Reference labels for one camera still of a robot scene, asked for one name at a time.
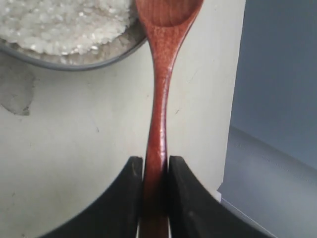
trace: wooden spoon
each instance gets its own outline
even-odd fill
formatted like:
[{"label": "wooden spoon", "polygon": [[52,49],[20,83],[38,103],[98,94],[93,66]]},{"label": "wooden spoon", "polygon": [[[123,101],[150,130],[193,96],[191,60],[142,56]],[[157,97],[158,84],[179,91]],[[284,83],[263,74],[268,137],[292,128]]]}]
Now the wooden spoon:
[{"label": "wooden spoon", "polygon": [[203,0],[136,0],[154,63],[154,102],[146,153],[140,238],[167,238],[166,107],[178,51]]}]

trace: wood grain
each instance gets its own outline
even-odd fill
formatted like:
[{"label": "wood grain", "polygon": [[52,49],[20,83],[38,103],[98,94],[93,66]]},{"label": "wood grain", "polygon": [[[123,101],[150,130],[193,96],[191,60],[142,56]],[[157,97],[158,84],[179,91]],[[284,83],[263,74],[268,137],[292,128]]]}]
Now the wood grain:
[{"label": "wood grain", "polygon": [[154,100],[143,180],[140,238],[167,238],[166,108],[178,51],[203,0],[136,0],[154,63]]}]

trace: metal bowl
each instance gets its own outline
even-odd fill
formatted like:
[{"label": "metal bowl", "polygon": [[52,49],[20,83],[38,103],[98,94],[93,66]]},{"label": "metal bowl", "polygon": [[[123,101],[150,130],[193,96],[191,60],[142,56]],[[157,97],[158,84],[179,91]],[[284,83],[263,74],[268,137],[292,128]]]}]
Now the metal bowl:
[{"label": "metal bowl", "polygon": [[43,68],[61,71],[85,71],[118,62],[135,52],[145,41],[146,36],[140,22],[137,21],[112,42],[100,45],[97,51],[91,50],[83,55],[52,56],[39,54],[2,39],[0,39],[0,51]]}]

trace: gray wall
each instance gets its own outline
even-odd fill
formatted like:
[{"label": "gray wall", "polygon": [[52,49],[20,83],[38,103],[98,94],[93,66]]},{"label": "gray wall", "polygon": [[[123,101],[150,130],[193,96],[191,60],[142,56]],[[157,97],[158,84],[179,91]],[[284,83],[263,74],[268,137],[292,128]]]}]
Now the gray wall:
[{"label": "gray wall", "polygon": [[247,0],[231,125],[317,168],[317,1]]}]

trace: white table surface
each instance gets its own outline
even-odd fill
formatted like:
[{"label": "white table surface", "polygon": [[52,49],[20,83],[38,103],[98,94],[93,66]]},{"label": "white table surface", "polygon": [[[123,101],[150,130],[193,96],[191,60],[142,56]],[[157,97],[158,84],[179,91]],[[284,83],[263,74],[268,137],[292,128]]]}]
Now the white table surface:
[{"label": "white table surface", "polygon": [[[244,4],[205,1],[171,82],[168,152],[183,156],[210,192],[223,179]],[[32,238],[86,208],[130,156],[144,157],[152,60],[147,43],[127,59],[89,72],[15,61],[10,71],[1,58],[0,103],[15,112],[30,107],[29,116],[0,107],[0,237]],[[23,67],[34,81],[15,76]]]}]

